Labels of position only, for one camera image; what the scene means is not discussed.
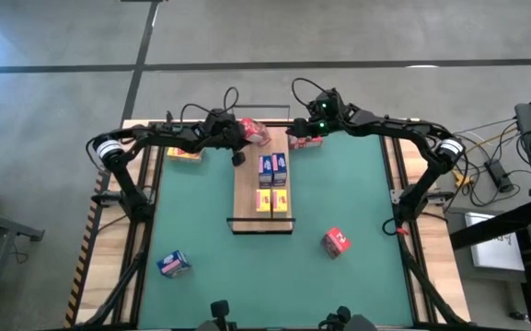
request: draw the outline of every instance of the small product box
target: small product box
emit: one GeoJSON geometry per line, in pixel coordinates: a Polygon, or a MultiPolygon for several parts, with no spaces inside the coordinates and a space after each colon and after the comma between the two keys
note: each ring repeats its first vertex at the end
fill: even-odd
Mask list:
{"type": "Polygon", "coordinates": [[[290,145],[290,149],[319,147],[322,145],[322,137],[296,138],[292,135],[288,135],[288,143],[290,145]]]}
{"type": "Polygon", "coordinates": [[[287,179],[287,164],[285,163],[284,153],[274,153],[271,156],[273,163],[273,185],[284,186],[287,179]]]}
{"type": "Polygon", "coordinates": [[[200,163],[202,161],[202,154],[203,150],[196,154],[189,154],[176,147],[169,147],[167,149],[167,157],[174,161],[200,163]]]}
{"type": "Polygon", "coordinates": [[[287,189],[274,189],[271,194],[271,210],[273,211],[273,217],[287,217],[287,189]]]}
{"type": "Polygon", "coordinates": [[[158,265],[161,274],[171,279],[176,278],[181,273],[191,268],[188,259],[178,250],[159,260],[156,264],[158,265]]]}
{"type": "Polygon", "coordinates": [[[241,119],[240,123],[245,128],[245,140],[255,143],[261,147],[271,141],[267,127],[263,123],[259,123],[254,119],[241,119]]]}
{"type": "Polygon", "coordinates": [[[273,167],[271,155],[259,156],[259,187],[270,188],[273,183],[273,167]]]}
{"type": "Polygon", "coordinates": [[[320,243],[329,254],[329,257],[333,259],[344,253],[351,246],[351,242],[336,227],[330,229],[322,237],[320,243]]]}
{"type": "Polygon", "coordinates": [[[255,192],[257,199],[257,213],[263,217],[271,217],[271,190],[258,189],[255,192]]]}

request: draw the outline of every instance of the power adapter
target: power adapter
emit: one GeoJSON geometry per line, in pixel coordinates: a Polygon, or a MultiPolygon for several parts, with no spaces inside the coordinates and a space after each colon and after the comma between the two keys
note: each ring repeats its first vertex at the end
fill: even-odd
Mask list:
{"type": "Polygon", "coordinates": [[[506,171],[504,171],[500,161],[486,162],[484,166],[499,192],[505,193],[513,190],[513,183],[511,183],[511,179],[506,175],[506,171]]]}

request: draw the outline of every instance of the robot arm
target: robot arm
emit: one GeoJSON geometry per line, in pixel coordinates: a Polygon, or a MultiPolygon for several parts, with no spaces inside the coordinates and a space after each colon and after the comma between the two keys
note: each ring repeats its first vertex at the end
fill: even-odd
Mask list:
{"type": "Polygon", "coordinates": [[[103,165],[116,177],[121,187],[121,206],[133,222],[152,217],[152,207],[142,190],[134,184],[127,165],[147,146],[177,147],[187,153],[198,153],[205,147],[226,148],[233,151],[233,165],[244,162],[239,152],[249,144],[244,139],[245,131],[232,114],[212,111],[206,121],[189,127],[174,127],[167,123],[142,125],[100,134],[92,141],[103,165]],[[124,151],[119,143],[122,139],[132,139],[133,146],[124,151]]]}
{"type": "Polygon", "coordinates": [[[345,105],[334,88],[320,93],[306,108],[310,118],[295,119],[288,134],[296,137],[326,136],[335,131],[346,131],[356,137],[378,134],[410,140],[419,148],[427,161],[427,170],[415,185],[410,185],[400,195],[395,215],[397,223],[413,221],[420,215],[427,204],[430,187],[440,175],[453,169],[464,153],[465,147],[443,126],[424,120],[377,117],[353,104],[345,105]],[[434,147],[427,139],[435,142],[434,147]]]}

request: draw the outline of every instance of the blue box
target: blue box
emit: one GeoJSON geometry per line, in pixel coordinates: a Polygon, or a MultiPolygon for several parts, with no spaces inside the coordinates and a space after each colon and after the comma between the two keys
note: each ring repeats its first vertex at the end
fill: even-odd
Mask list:
{"type": "Polygon", "coordinates": [[[284,186],[287,179],[287,164],[284,153],[274,153],[271,158],[273,162],[273,185],[284,186]]]}
{"type": "Polygon", "coordinates": [[[259,156],[259,187],[270,188],[273,182],[273,168],[271,166],[271,155],[259,156]]]}
{"type": "Polygon", "coordinates": [[[176,278],[185,270],[191,268],[190,262],[185,258],[183,253],[176,250],[169,254],[167,257],[156,262],[158,269],[163,276],[167,276],[171,279],[176,278]]]}

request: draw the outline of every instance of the green table surface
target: green table surface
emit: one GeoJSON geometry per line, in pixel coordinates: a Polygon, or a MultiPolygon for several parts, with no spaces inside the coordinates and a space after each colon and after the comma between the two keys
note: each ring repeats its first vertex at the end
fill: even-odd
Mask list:
{"type": "Polygon", "coordinates": [[[381,231],[392,210],[380,148],[377,136],[335,134],[290,152],[291,235],[232,234],[229,151],[166,160],[139,327],[196,327],[223,299],[239,327],[314,327],[340,305],[377,325],[412,325],[397,238],[381,231]],[[319,243],[333,226],[352,242],[334,260],[319,243]],[[156,262],[177,249],[192,269],[172,280],[156,262]]]}

